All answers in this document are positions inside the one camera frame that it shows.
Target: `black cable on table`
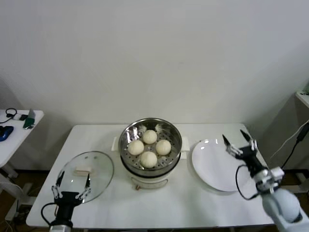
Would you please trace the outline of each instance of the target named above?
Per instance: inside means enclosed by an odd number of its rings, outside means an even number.
[[[245,197],[245,196],[241,193],[241,191],[240,191],[240,189],[239,189],[239,186],[238,186],[238,180],[237,180],[238,171],[239,171],[239,169],[240,169],[241,167],[247,167],[247,165],[243,164],[243,165],[238,166],[238,168],[237,168],[237,170],[236,170],[236,175],[235,175],[236,187],[237,187],[237,190],[238,190],[238,192],[240,193],[240,195],[243,197],[243,199],[249,201],[249,200],[252,200],[253,198],[256,198],[256,197],[257,197],[258,195],[260,195],[260,194],[259,194],[259,193],[256,193],[256,194],[254,194],[252,197],[247,198],[247,197]]]
[[[41,216],[42,216],[43,220],[44,220],[49,226],[50,226],[51,224],[50,224],[50,222],[46,219],[46,217],[44,216],[43,210],[44,210],[45,207],[47,207],[47,206],[49,206],[49,205],[53,205],[53,204],[56,204],[56,203],[54,203],[54,202],[47,203],[47,204],[44,205],[44,206],[42,207],[42,209],[41,209]]]
[[[15,108],[8,108],[8,109],[6,109],[6,110],[5,110],[5,113],[8,114],[8,111],[9,111],[9,110],[14,110],[15,113],[14,113],[14,114],[11,114],[12,116],[10,116],[8,120],[6,120],[6,121],[4,121],[4,122],[0,122],[0,124],[3,124],[3,123],[6,123],[6,122],[10,121],[12,118],[15,117],[15,115],[17,115],[17,110],[16,110]]]
[[[286,163],[289,161],[290,157],[291,157],[292,154],[294,153],[294,150],[295,150],[297,144],[299,144],[299,142],[300,142],[300,141],[297,139],[295,145],[293,146],[293,149],[292,149],[292,151],[291,151],[291,154],[290,154],[289,157],[286,159],[286,161],[284,162],[284,164],[281,166],[281,169],[283,169],[284,166],[286,165]]]

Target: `white table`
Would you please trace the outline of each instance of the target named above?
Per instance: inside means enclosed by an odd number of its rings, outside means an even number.
[[[25,114],[28,115],[29,110],[18,110],[19,114]],[[43,111],[41,110],[35,110],[35,124],[38,124],[39,121],[44,116]],[[8,118],[6,117],[5,110],[0,110],[0,122],[6,121]],[[19,148],[19,146],[23,143],[23,141],[27,138],[27,136],[34,130],[34,128],[25,130],[23,129],[25,121],[19,121],[19,120],[9,120],[6,123],[0,124],[0,126],[13,126],[14,130],[10,134],[10,136],[0,142],[0,168],[2,168],[5,172],[8,173],[9,177],[17,177],[17,173],[14,171],[14,169],[11,167],[11,165],[8,163],[14,152]],[[24,192],[21,192],[18,188],[16,188],[13,185],[10,185],[10,181],[5,178],[3,175],[0,174],[0,186],[2,189],[7,191],[9,194],[13,195],[15,198],[20,200],[20,204],[30,204],[34,201],[34,199],[27,198],[26,194],[27,191],[30,189],[31,185],[26,184],[23,188]],[[11,207],[11,210],[9,211],[6,220],[11,220],[13,214],[16,210],[16,204],[15,202],[13,206]]]
[[[297,91],[296,94],[298,99],[300,99],[307,107],[309,107],[309,94],[305,91]]]
[[[40,215],[42,206],[53,202],[51,186],[63,165],[86,151],[102,151],[114,162],[111,184],[96,199],[75,208],[75,228],[206,228],[272,224],[262,207],[260,197],[246,201],[238,192],[220,192],[205,184],[192,168],[191,154],[177,164],[166,186],[154,190],[133,188],[118,152],[111,152],[115,136],[126,125],[77,125],[70,132],[27,218],[27,224],[46,227]],[[178,124],[182,136],[189,139],[191,150],[202,139],[222,139],[222,133],[237,145],[246,145],[240,133],[243,124]],[[256,192],[250,179],[243,190],[251,196]],[[52,221],[55,207],[44,214]]]

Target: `table leg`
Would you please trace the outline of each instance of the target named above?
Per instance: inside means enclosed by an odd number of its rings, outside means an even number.
[[[17,178],[18,173],[15,172],[14,168],[9,164],[5,164],[2,169],[9,175],[9,178]]]

